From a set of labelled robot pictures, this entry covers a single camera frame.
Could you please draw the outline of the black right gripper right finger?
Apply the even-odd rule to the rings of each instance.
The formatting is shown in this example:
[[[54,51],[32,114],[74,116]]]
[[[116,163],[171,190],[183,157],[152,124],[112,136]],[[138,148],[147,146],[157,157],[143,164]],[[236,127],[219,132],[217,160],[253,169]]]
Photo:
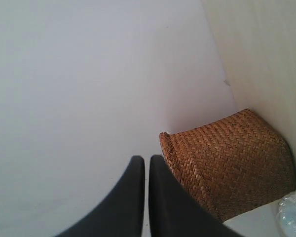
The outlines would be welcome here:
[[[150,159],[149,223],[152,237],[237,236],[184,190],[161,155]]]

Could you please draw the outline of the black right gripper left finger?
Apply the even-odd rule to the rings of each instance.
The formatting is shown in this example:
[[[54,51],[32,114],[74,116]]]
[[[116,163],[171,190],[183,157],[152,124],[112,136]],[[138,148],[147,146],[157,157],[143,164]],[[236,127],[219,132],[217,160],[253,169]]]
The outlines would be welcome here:
[[[145,205],[145,161],[130,159],[109,194],[60,237],[140,237]]]

